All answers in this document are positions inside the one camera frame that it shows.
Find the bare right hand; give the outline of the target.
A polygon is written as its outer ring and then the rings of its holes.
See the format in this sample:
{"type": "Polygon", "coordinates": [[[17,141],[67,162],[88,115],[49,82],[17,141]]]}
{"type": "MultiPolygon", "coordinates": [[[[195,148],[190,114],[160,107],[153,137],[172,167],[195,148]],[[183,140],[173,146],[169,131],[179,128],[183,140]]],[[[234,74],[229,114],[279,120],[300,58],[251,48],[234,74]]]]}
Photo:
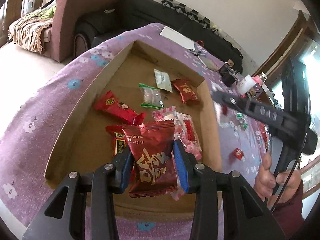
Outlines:
{"type": "MultiPolygon", "coordinates": [[[[273,189],[277,184],[284,185],[290,171],[279,173],[276,177],[270,171],[272,165],[272,158],[267,152],[262,158],[262,164],[259,166],[258,174],[255,178],[253,189],[262,201],[267,201],[267,205],[271,206],[276,202],[277,196],[273,195],[273,189]]],[[[288,202],[302,185],[300,172],[294,170],[286,187],[284,187],[283,194],[278,200],[279,203],[288,202]]]]}

